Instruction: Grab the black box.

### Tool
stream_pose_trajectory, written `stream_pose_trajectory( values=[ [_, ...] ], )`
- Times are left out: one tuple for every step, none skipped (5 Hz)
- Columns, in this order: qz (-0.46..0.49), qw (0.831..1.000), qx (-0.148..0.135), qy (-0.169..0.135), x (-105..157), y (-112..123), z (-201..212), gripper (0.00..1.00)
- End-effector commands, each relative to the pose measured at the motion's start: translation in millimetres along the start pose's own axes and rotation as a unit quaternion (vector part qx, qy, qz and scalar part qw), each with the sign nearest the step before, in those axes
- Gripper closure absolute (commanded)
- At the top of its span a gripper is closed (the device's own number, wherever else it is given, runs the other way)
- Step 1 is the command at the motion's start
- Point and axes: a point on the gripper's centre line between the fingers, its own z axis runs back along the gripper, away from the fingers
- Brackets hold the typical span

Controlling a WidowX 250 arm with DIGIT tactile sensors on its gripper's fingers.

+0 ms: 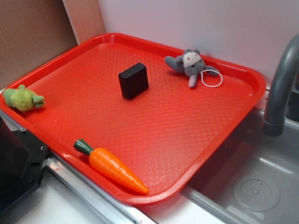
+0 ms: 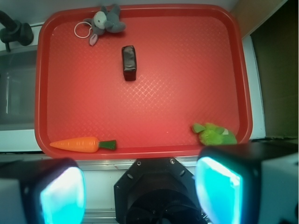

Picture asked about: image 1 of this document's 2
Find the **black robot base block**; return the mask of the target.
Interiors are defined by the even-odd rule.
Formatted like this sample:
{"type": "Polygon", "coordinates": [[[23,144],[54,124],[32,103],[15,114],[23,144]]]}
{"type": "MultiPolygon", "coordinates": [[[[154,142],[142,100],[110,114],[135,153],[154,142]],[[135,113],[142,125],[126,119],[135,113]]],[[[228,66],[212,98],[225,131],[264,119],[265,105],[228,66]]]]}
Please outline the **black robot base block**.
{"type": "Polygon", "coordinates": [[[9,129],[0,120],[0,214],[40,187],[49,148],[30,131],[9,129]]]}

